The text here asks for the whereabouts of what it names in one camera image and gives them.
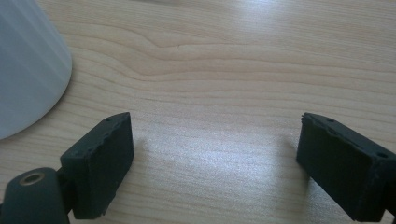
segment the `wood grain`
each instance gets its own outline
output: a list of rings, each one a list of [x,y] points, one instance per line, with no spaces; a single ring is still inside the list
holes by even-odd
[[[43,119],[0,141],[0,201],[124,111],[132,170],[104,217],[72,223],[351,223],[295,162],[301,115],[396,152],[394,1],[38,2],[73,74]]]

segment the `black clamp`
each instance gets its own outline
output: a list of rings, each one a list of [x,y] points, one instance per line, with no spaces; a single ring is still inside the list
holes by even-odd
[[[395,154],[334,119],[305,113],[302,123],[297,162],[353,220],[396,216]]]
[[[11,180],[0,207],[1,224],[69,223],[105,213],[132,165],[129,113],[101,121],[61,157],[62,168],[39,168]]]

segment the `screw hole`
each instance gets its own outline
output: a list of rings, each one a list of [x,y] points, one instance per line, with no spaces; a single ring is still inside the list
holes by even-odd
[[[37,182],[40,182],[42,179],[44,179],[44,174],[43,173],[32,173],[27,176],[25,176],[21,181],[20,184],[22,186],[29,186],[33,185]]]
[[[382,152],[377,152],[376,155],[379,156],[379,157],[382,157],[382,158],[387,158],[388,157],[387,154],[382,153]]]

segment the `white object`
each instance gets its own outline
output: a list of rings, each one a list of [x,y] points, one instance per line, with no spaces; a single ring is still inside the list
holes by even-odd
[[[66,44],[34,0],[0,0],[0,139],[50,111],[71,70]]]

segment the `white cup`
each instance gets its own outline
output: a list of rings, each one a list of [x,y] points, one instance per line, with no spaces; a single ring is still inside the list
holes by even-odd
[[[72,59],[34,0],[0,0],[0,139],[42,118],[61,98]]]

